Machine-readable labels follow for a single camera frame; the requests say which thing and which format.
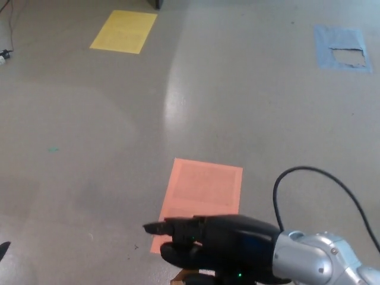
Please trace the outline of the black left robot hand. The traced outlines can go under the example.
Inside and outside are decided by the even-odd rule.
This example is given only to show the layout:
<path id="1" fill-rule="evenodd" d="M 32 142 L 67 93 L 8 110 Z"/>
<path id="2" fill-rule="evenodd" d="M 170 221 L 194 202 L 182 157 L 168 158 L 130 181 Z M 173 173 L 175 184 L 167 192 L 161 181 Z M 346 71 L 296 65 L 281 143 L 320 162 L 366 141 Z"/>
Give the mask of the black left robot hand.
<path id="1" fill-rule="evenodd" d="M 11 245 L 11 242 L 9 242 L 9 241 L 0 244 L 0 261 L 3 260 L 3 258 L 6 254 L 6 252 L 8 251 L 10 245 Z"/>

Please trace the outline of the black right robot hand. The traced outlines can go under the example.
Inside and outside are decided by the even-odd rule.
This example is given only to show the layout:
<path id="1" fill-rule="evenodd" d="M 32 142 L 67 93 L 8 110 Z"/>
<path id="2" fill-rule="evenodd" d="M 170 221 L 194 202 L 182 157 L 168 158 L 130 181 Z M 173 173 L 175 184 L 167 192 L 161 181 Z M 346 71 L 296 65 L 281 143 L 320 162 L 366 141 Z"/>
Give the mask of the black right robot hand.
<path id="1" fill-rule="evenodd" d="M 272 224 L 240 214 L 170 217 L 147 223 L 151 235 L 171 238 L 160 255 L 181 269 L 171 284 L 289 284 L 273 273 Z"/>

